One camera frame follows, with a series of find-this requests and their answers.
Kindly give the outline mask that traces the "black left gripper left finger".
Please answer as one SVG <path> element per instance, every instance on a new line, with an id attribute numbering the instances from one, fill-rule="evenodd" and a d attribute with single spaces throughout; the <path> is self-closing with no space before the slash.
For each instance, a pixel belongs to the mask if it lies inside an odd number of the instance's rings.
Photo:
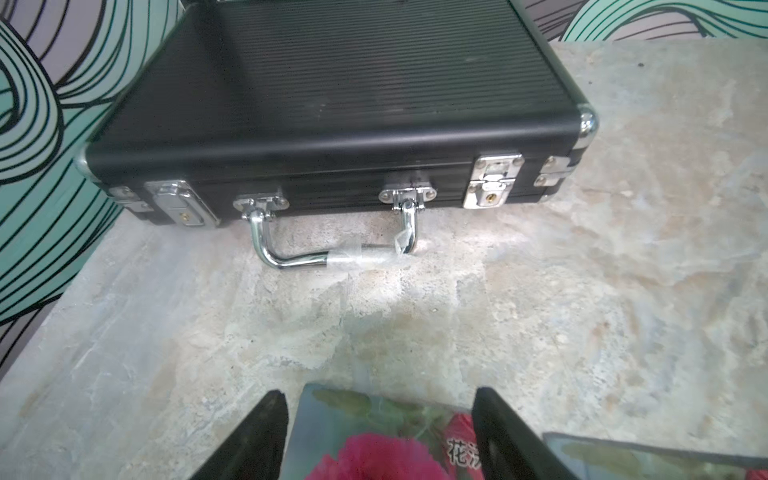
<path id="1" fill-rule="evenodd" d="M 288 423 L 285 395 L 267 392 L 191 479 L 278 479 Z"/>

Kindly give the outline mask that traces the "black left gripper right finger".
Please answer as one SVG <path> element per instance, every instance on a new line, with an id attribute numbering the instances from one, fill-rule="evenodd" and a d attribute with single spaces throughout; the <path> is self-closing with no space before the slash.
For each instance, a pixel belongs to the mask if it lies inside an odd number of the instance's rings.
<path id="1" fill-rule="evenodd" d="M 485 479 L 577 479 L 493 388 L 476 390 L 471 416 Z"/>

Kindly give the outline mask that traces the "hollyhock seed packet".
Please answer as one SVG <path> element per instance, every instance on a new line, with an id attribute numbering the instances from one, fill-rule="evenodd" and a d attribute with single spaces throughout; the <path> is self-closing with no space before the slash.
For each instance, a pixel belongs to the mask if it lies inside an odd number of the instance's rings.
<path id="1" fill-rule="evenodd" d="M 482 479 L 470 413 L 308 384 L 282 479 Z"/>
<path id="2" fill-rule="evenodd" d="M 767 459 L 547 432 L 543 441 L 580 479 L 765 479 Z"/>

